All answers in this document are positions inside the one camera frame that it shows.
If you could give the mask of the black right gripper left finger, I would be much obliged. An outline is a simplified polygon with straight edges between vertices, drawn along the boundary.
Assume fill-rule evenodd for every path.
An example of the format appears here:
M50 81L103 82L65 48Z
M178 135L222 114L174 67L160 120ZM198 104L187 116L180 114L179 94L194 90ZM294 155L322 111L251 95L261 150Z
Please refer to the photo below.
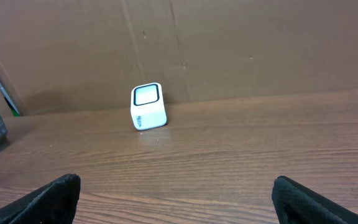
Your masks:
M72 224L80 190L80 176L65 174L0 208L0 224Z

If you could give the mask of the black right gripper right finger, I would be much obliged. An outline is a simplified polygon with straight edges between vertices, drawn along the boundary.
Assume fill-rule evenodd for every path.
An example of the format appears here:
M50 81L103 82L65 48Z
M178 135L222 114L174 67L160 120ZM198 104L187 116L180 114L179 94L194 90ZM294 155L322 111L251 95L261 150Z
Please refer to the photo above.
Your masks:
M280 224L358 224L358 214L286 176L275 179L272 201Z

